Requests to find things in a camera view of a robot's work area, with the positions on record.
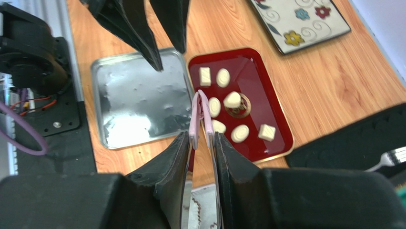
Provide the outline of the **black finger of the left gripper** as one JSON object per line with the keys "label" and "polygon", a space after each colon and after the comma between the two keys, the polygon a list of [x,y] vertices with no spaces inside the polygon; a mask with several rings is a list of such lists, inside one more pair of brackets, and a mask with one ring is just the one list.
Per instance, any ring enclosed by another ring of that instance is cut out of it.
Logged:
{"label": "black finger of the left gripper", "polygon": [[150,0],[150,4],[174,48],[184,54],[190,0]]}
{"label": "black finger of the left gripper", "polygon": [[137,50],[154,70],[163,70],[143,0],[81,0],[80,3],[103,28]]}

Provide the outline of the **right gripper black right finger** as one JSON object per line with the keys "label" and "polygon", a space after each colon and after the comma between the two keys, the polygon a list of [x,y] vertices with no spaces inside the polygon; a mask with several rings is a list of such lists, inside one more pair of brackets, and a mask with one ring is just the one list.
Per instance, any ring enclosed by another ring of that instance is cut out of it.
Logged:
{"label": "right gripper black right finger", "polygon": [[224,134],[214,135],[219,203],[224,229],[256,229],[254,184],[259,168],[239,153]]}

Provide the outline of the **red lacquer tray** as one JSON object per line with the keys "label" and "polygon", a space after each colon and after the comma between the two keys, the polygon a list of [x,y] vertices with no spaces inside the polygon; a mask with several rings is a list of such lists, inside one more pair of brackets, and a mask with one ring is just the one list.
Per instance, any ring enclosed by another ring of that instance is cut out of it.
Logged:
{"label": "red lacquer tray", "polygon": [[[199,68],[209,67],[211,86],[200,86]],[[216,83],[220,69],[230,73],[230,83],[221,88]],[[231,92],[241,95],[241,105],[231,109],[221,106],[215,118],[225,124],[225,137],[232,146],[251,162],[259,163],[288,155],[294,148],[294,138],[272,81],[259,52],[252,48],[241,48],[197,55],[190,59],[188,71],[194,90],[202,90],[210,99],[216,97],[223,102]],[[272,142],[262,140],[258,132],[262,124],[276,128]],[[248,137],[241,143],[231,139],[231,132],[239,125],[249,127]]]}

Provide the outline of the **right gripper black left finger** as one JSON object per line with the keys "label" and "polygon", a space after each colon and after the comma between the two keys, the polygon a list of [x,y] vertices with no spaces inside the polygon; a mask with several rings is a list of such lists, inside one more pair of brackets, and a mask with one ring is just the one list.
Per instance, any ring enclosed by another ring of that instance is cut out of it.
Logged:
{"label": "right gripper black left finger", "polygon": [[160,154],[126,175],[135,184],[131,228],[181,228],[189,147],[188,132],[181,132]]}

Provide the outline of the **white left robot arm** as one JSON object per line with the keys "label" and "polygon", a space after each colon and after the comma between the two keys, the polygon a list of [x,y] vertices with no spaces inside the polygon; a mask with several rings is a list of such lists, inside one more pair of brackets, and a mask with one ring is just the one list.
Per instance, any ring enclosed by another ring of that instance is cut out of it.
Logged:
{"label": "white left robot arm", "polygon": [[[82,4],[103,28],[137,50],[156,71],[163,70],[142,0],[84,0]],[[174,48],[184,53],[189,1],[152,0],[150,4]],[[44,96],[62,91],[69,76],[65,62],[58,58],[58,42],[50,26],[6,2],[0,12],[0,71],[10,74],[17,88]]]}

